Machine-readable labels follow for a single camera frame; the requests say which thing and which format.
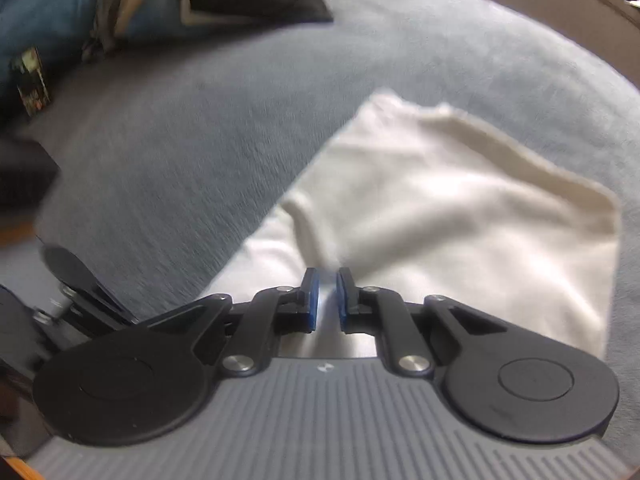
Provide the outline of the grey fleece bed blanket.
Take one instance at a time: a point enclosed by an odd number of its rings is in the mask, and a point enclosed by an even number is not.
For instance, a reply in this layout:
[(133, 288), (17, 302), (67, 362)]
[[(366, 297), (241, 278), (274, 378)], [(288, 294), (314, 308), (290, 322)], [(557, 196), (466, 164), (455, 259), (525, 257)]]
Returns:
[(448, 103), (596, 180), (623, 208), (606, 437), (639, 456), (639, 92), (489, 0), (328, 0), (331, 24), (129, 49), (73, 70), (16, 126), (60, 167), (38, 214), (138, 315), (183, 304), (374, 90)]

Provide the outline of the cream bear hoodie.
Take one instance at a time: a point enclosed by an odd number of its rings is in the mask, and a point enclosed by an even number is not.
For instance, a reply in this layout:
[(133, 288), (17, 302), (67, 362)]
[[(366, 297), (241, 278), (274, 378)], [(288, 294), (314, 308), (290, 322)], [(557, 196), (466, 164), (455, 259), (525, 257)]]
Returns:
[(331, 284), (421, 302), (444, 295), (603, 356), (620, 205), (487, 122), (442, 104), (372, 94), (282, 194), (206, 292), (247, 301)]

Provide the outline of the black phone on bed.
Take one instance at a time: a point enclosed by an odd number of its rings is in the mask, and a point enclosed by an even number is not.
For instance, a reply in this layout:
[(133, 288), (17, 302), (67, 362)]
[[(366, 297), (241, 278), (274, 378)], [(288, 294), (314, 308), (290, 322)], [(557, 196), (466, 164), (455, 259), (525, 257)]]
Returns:
[(17, 55), (10, 72), (28, 117), (38, 115), (51, 104), (51, 95), (43, 73), (38, 50), (34, 47)]

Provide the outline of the pile of mixed clothes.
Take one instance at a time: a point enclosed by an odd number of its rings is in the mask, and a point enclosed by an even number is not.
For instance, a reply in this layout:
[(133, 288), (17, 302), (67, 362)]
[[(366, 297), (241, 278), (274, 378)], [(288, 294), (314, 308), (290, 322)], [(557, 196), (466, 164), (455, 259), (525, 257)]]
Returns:
[[(16, 92), (10, 64), (34, 48), (44, 66), (80, 57), (101, 0), (1, 0), (1, 97)], [(130, 44), (183, 40), (206, 33), (186, 20), (186, 0), (107, 0), (115, 3), (115, 38)]]

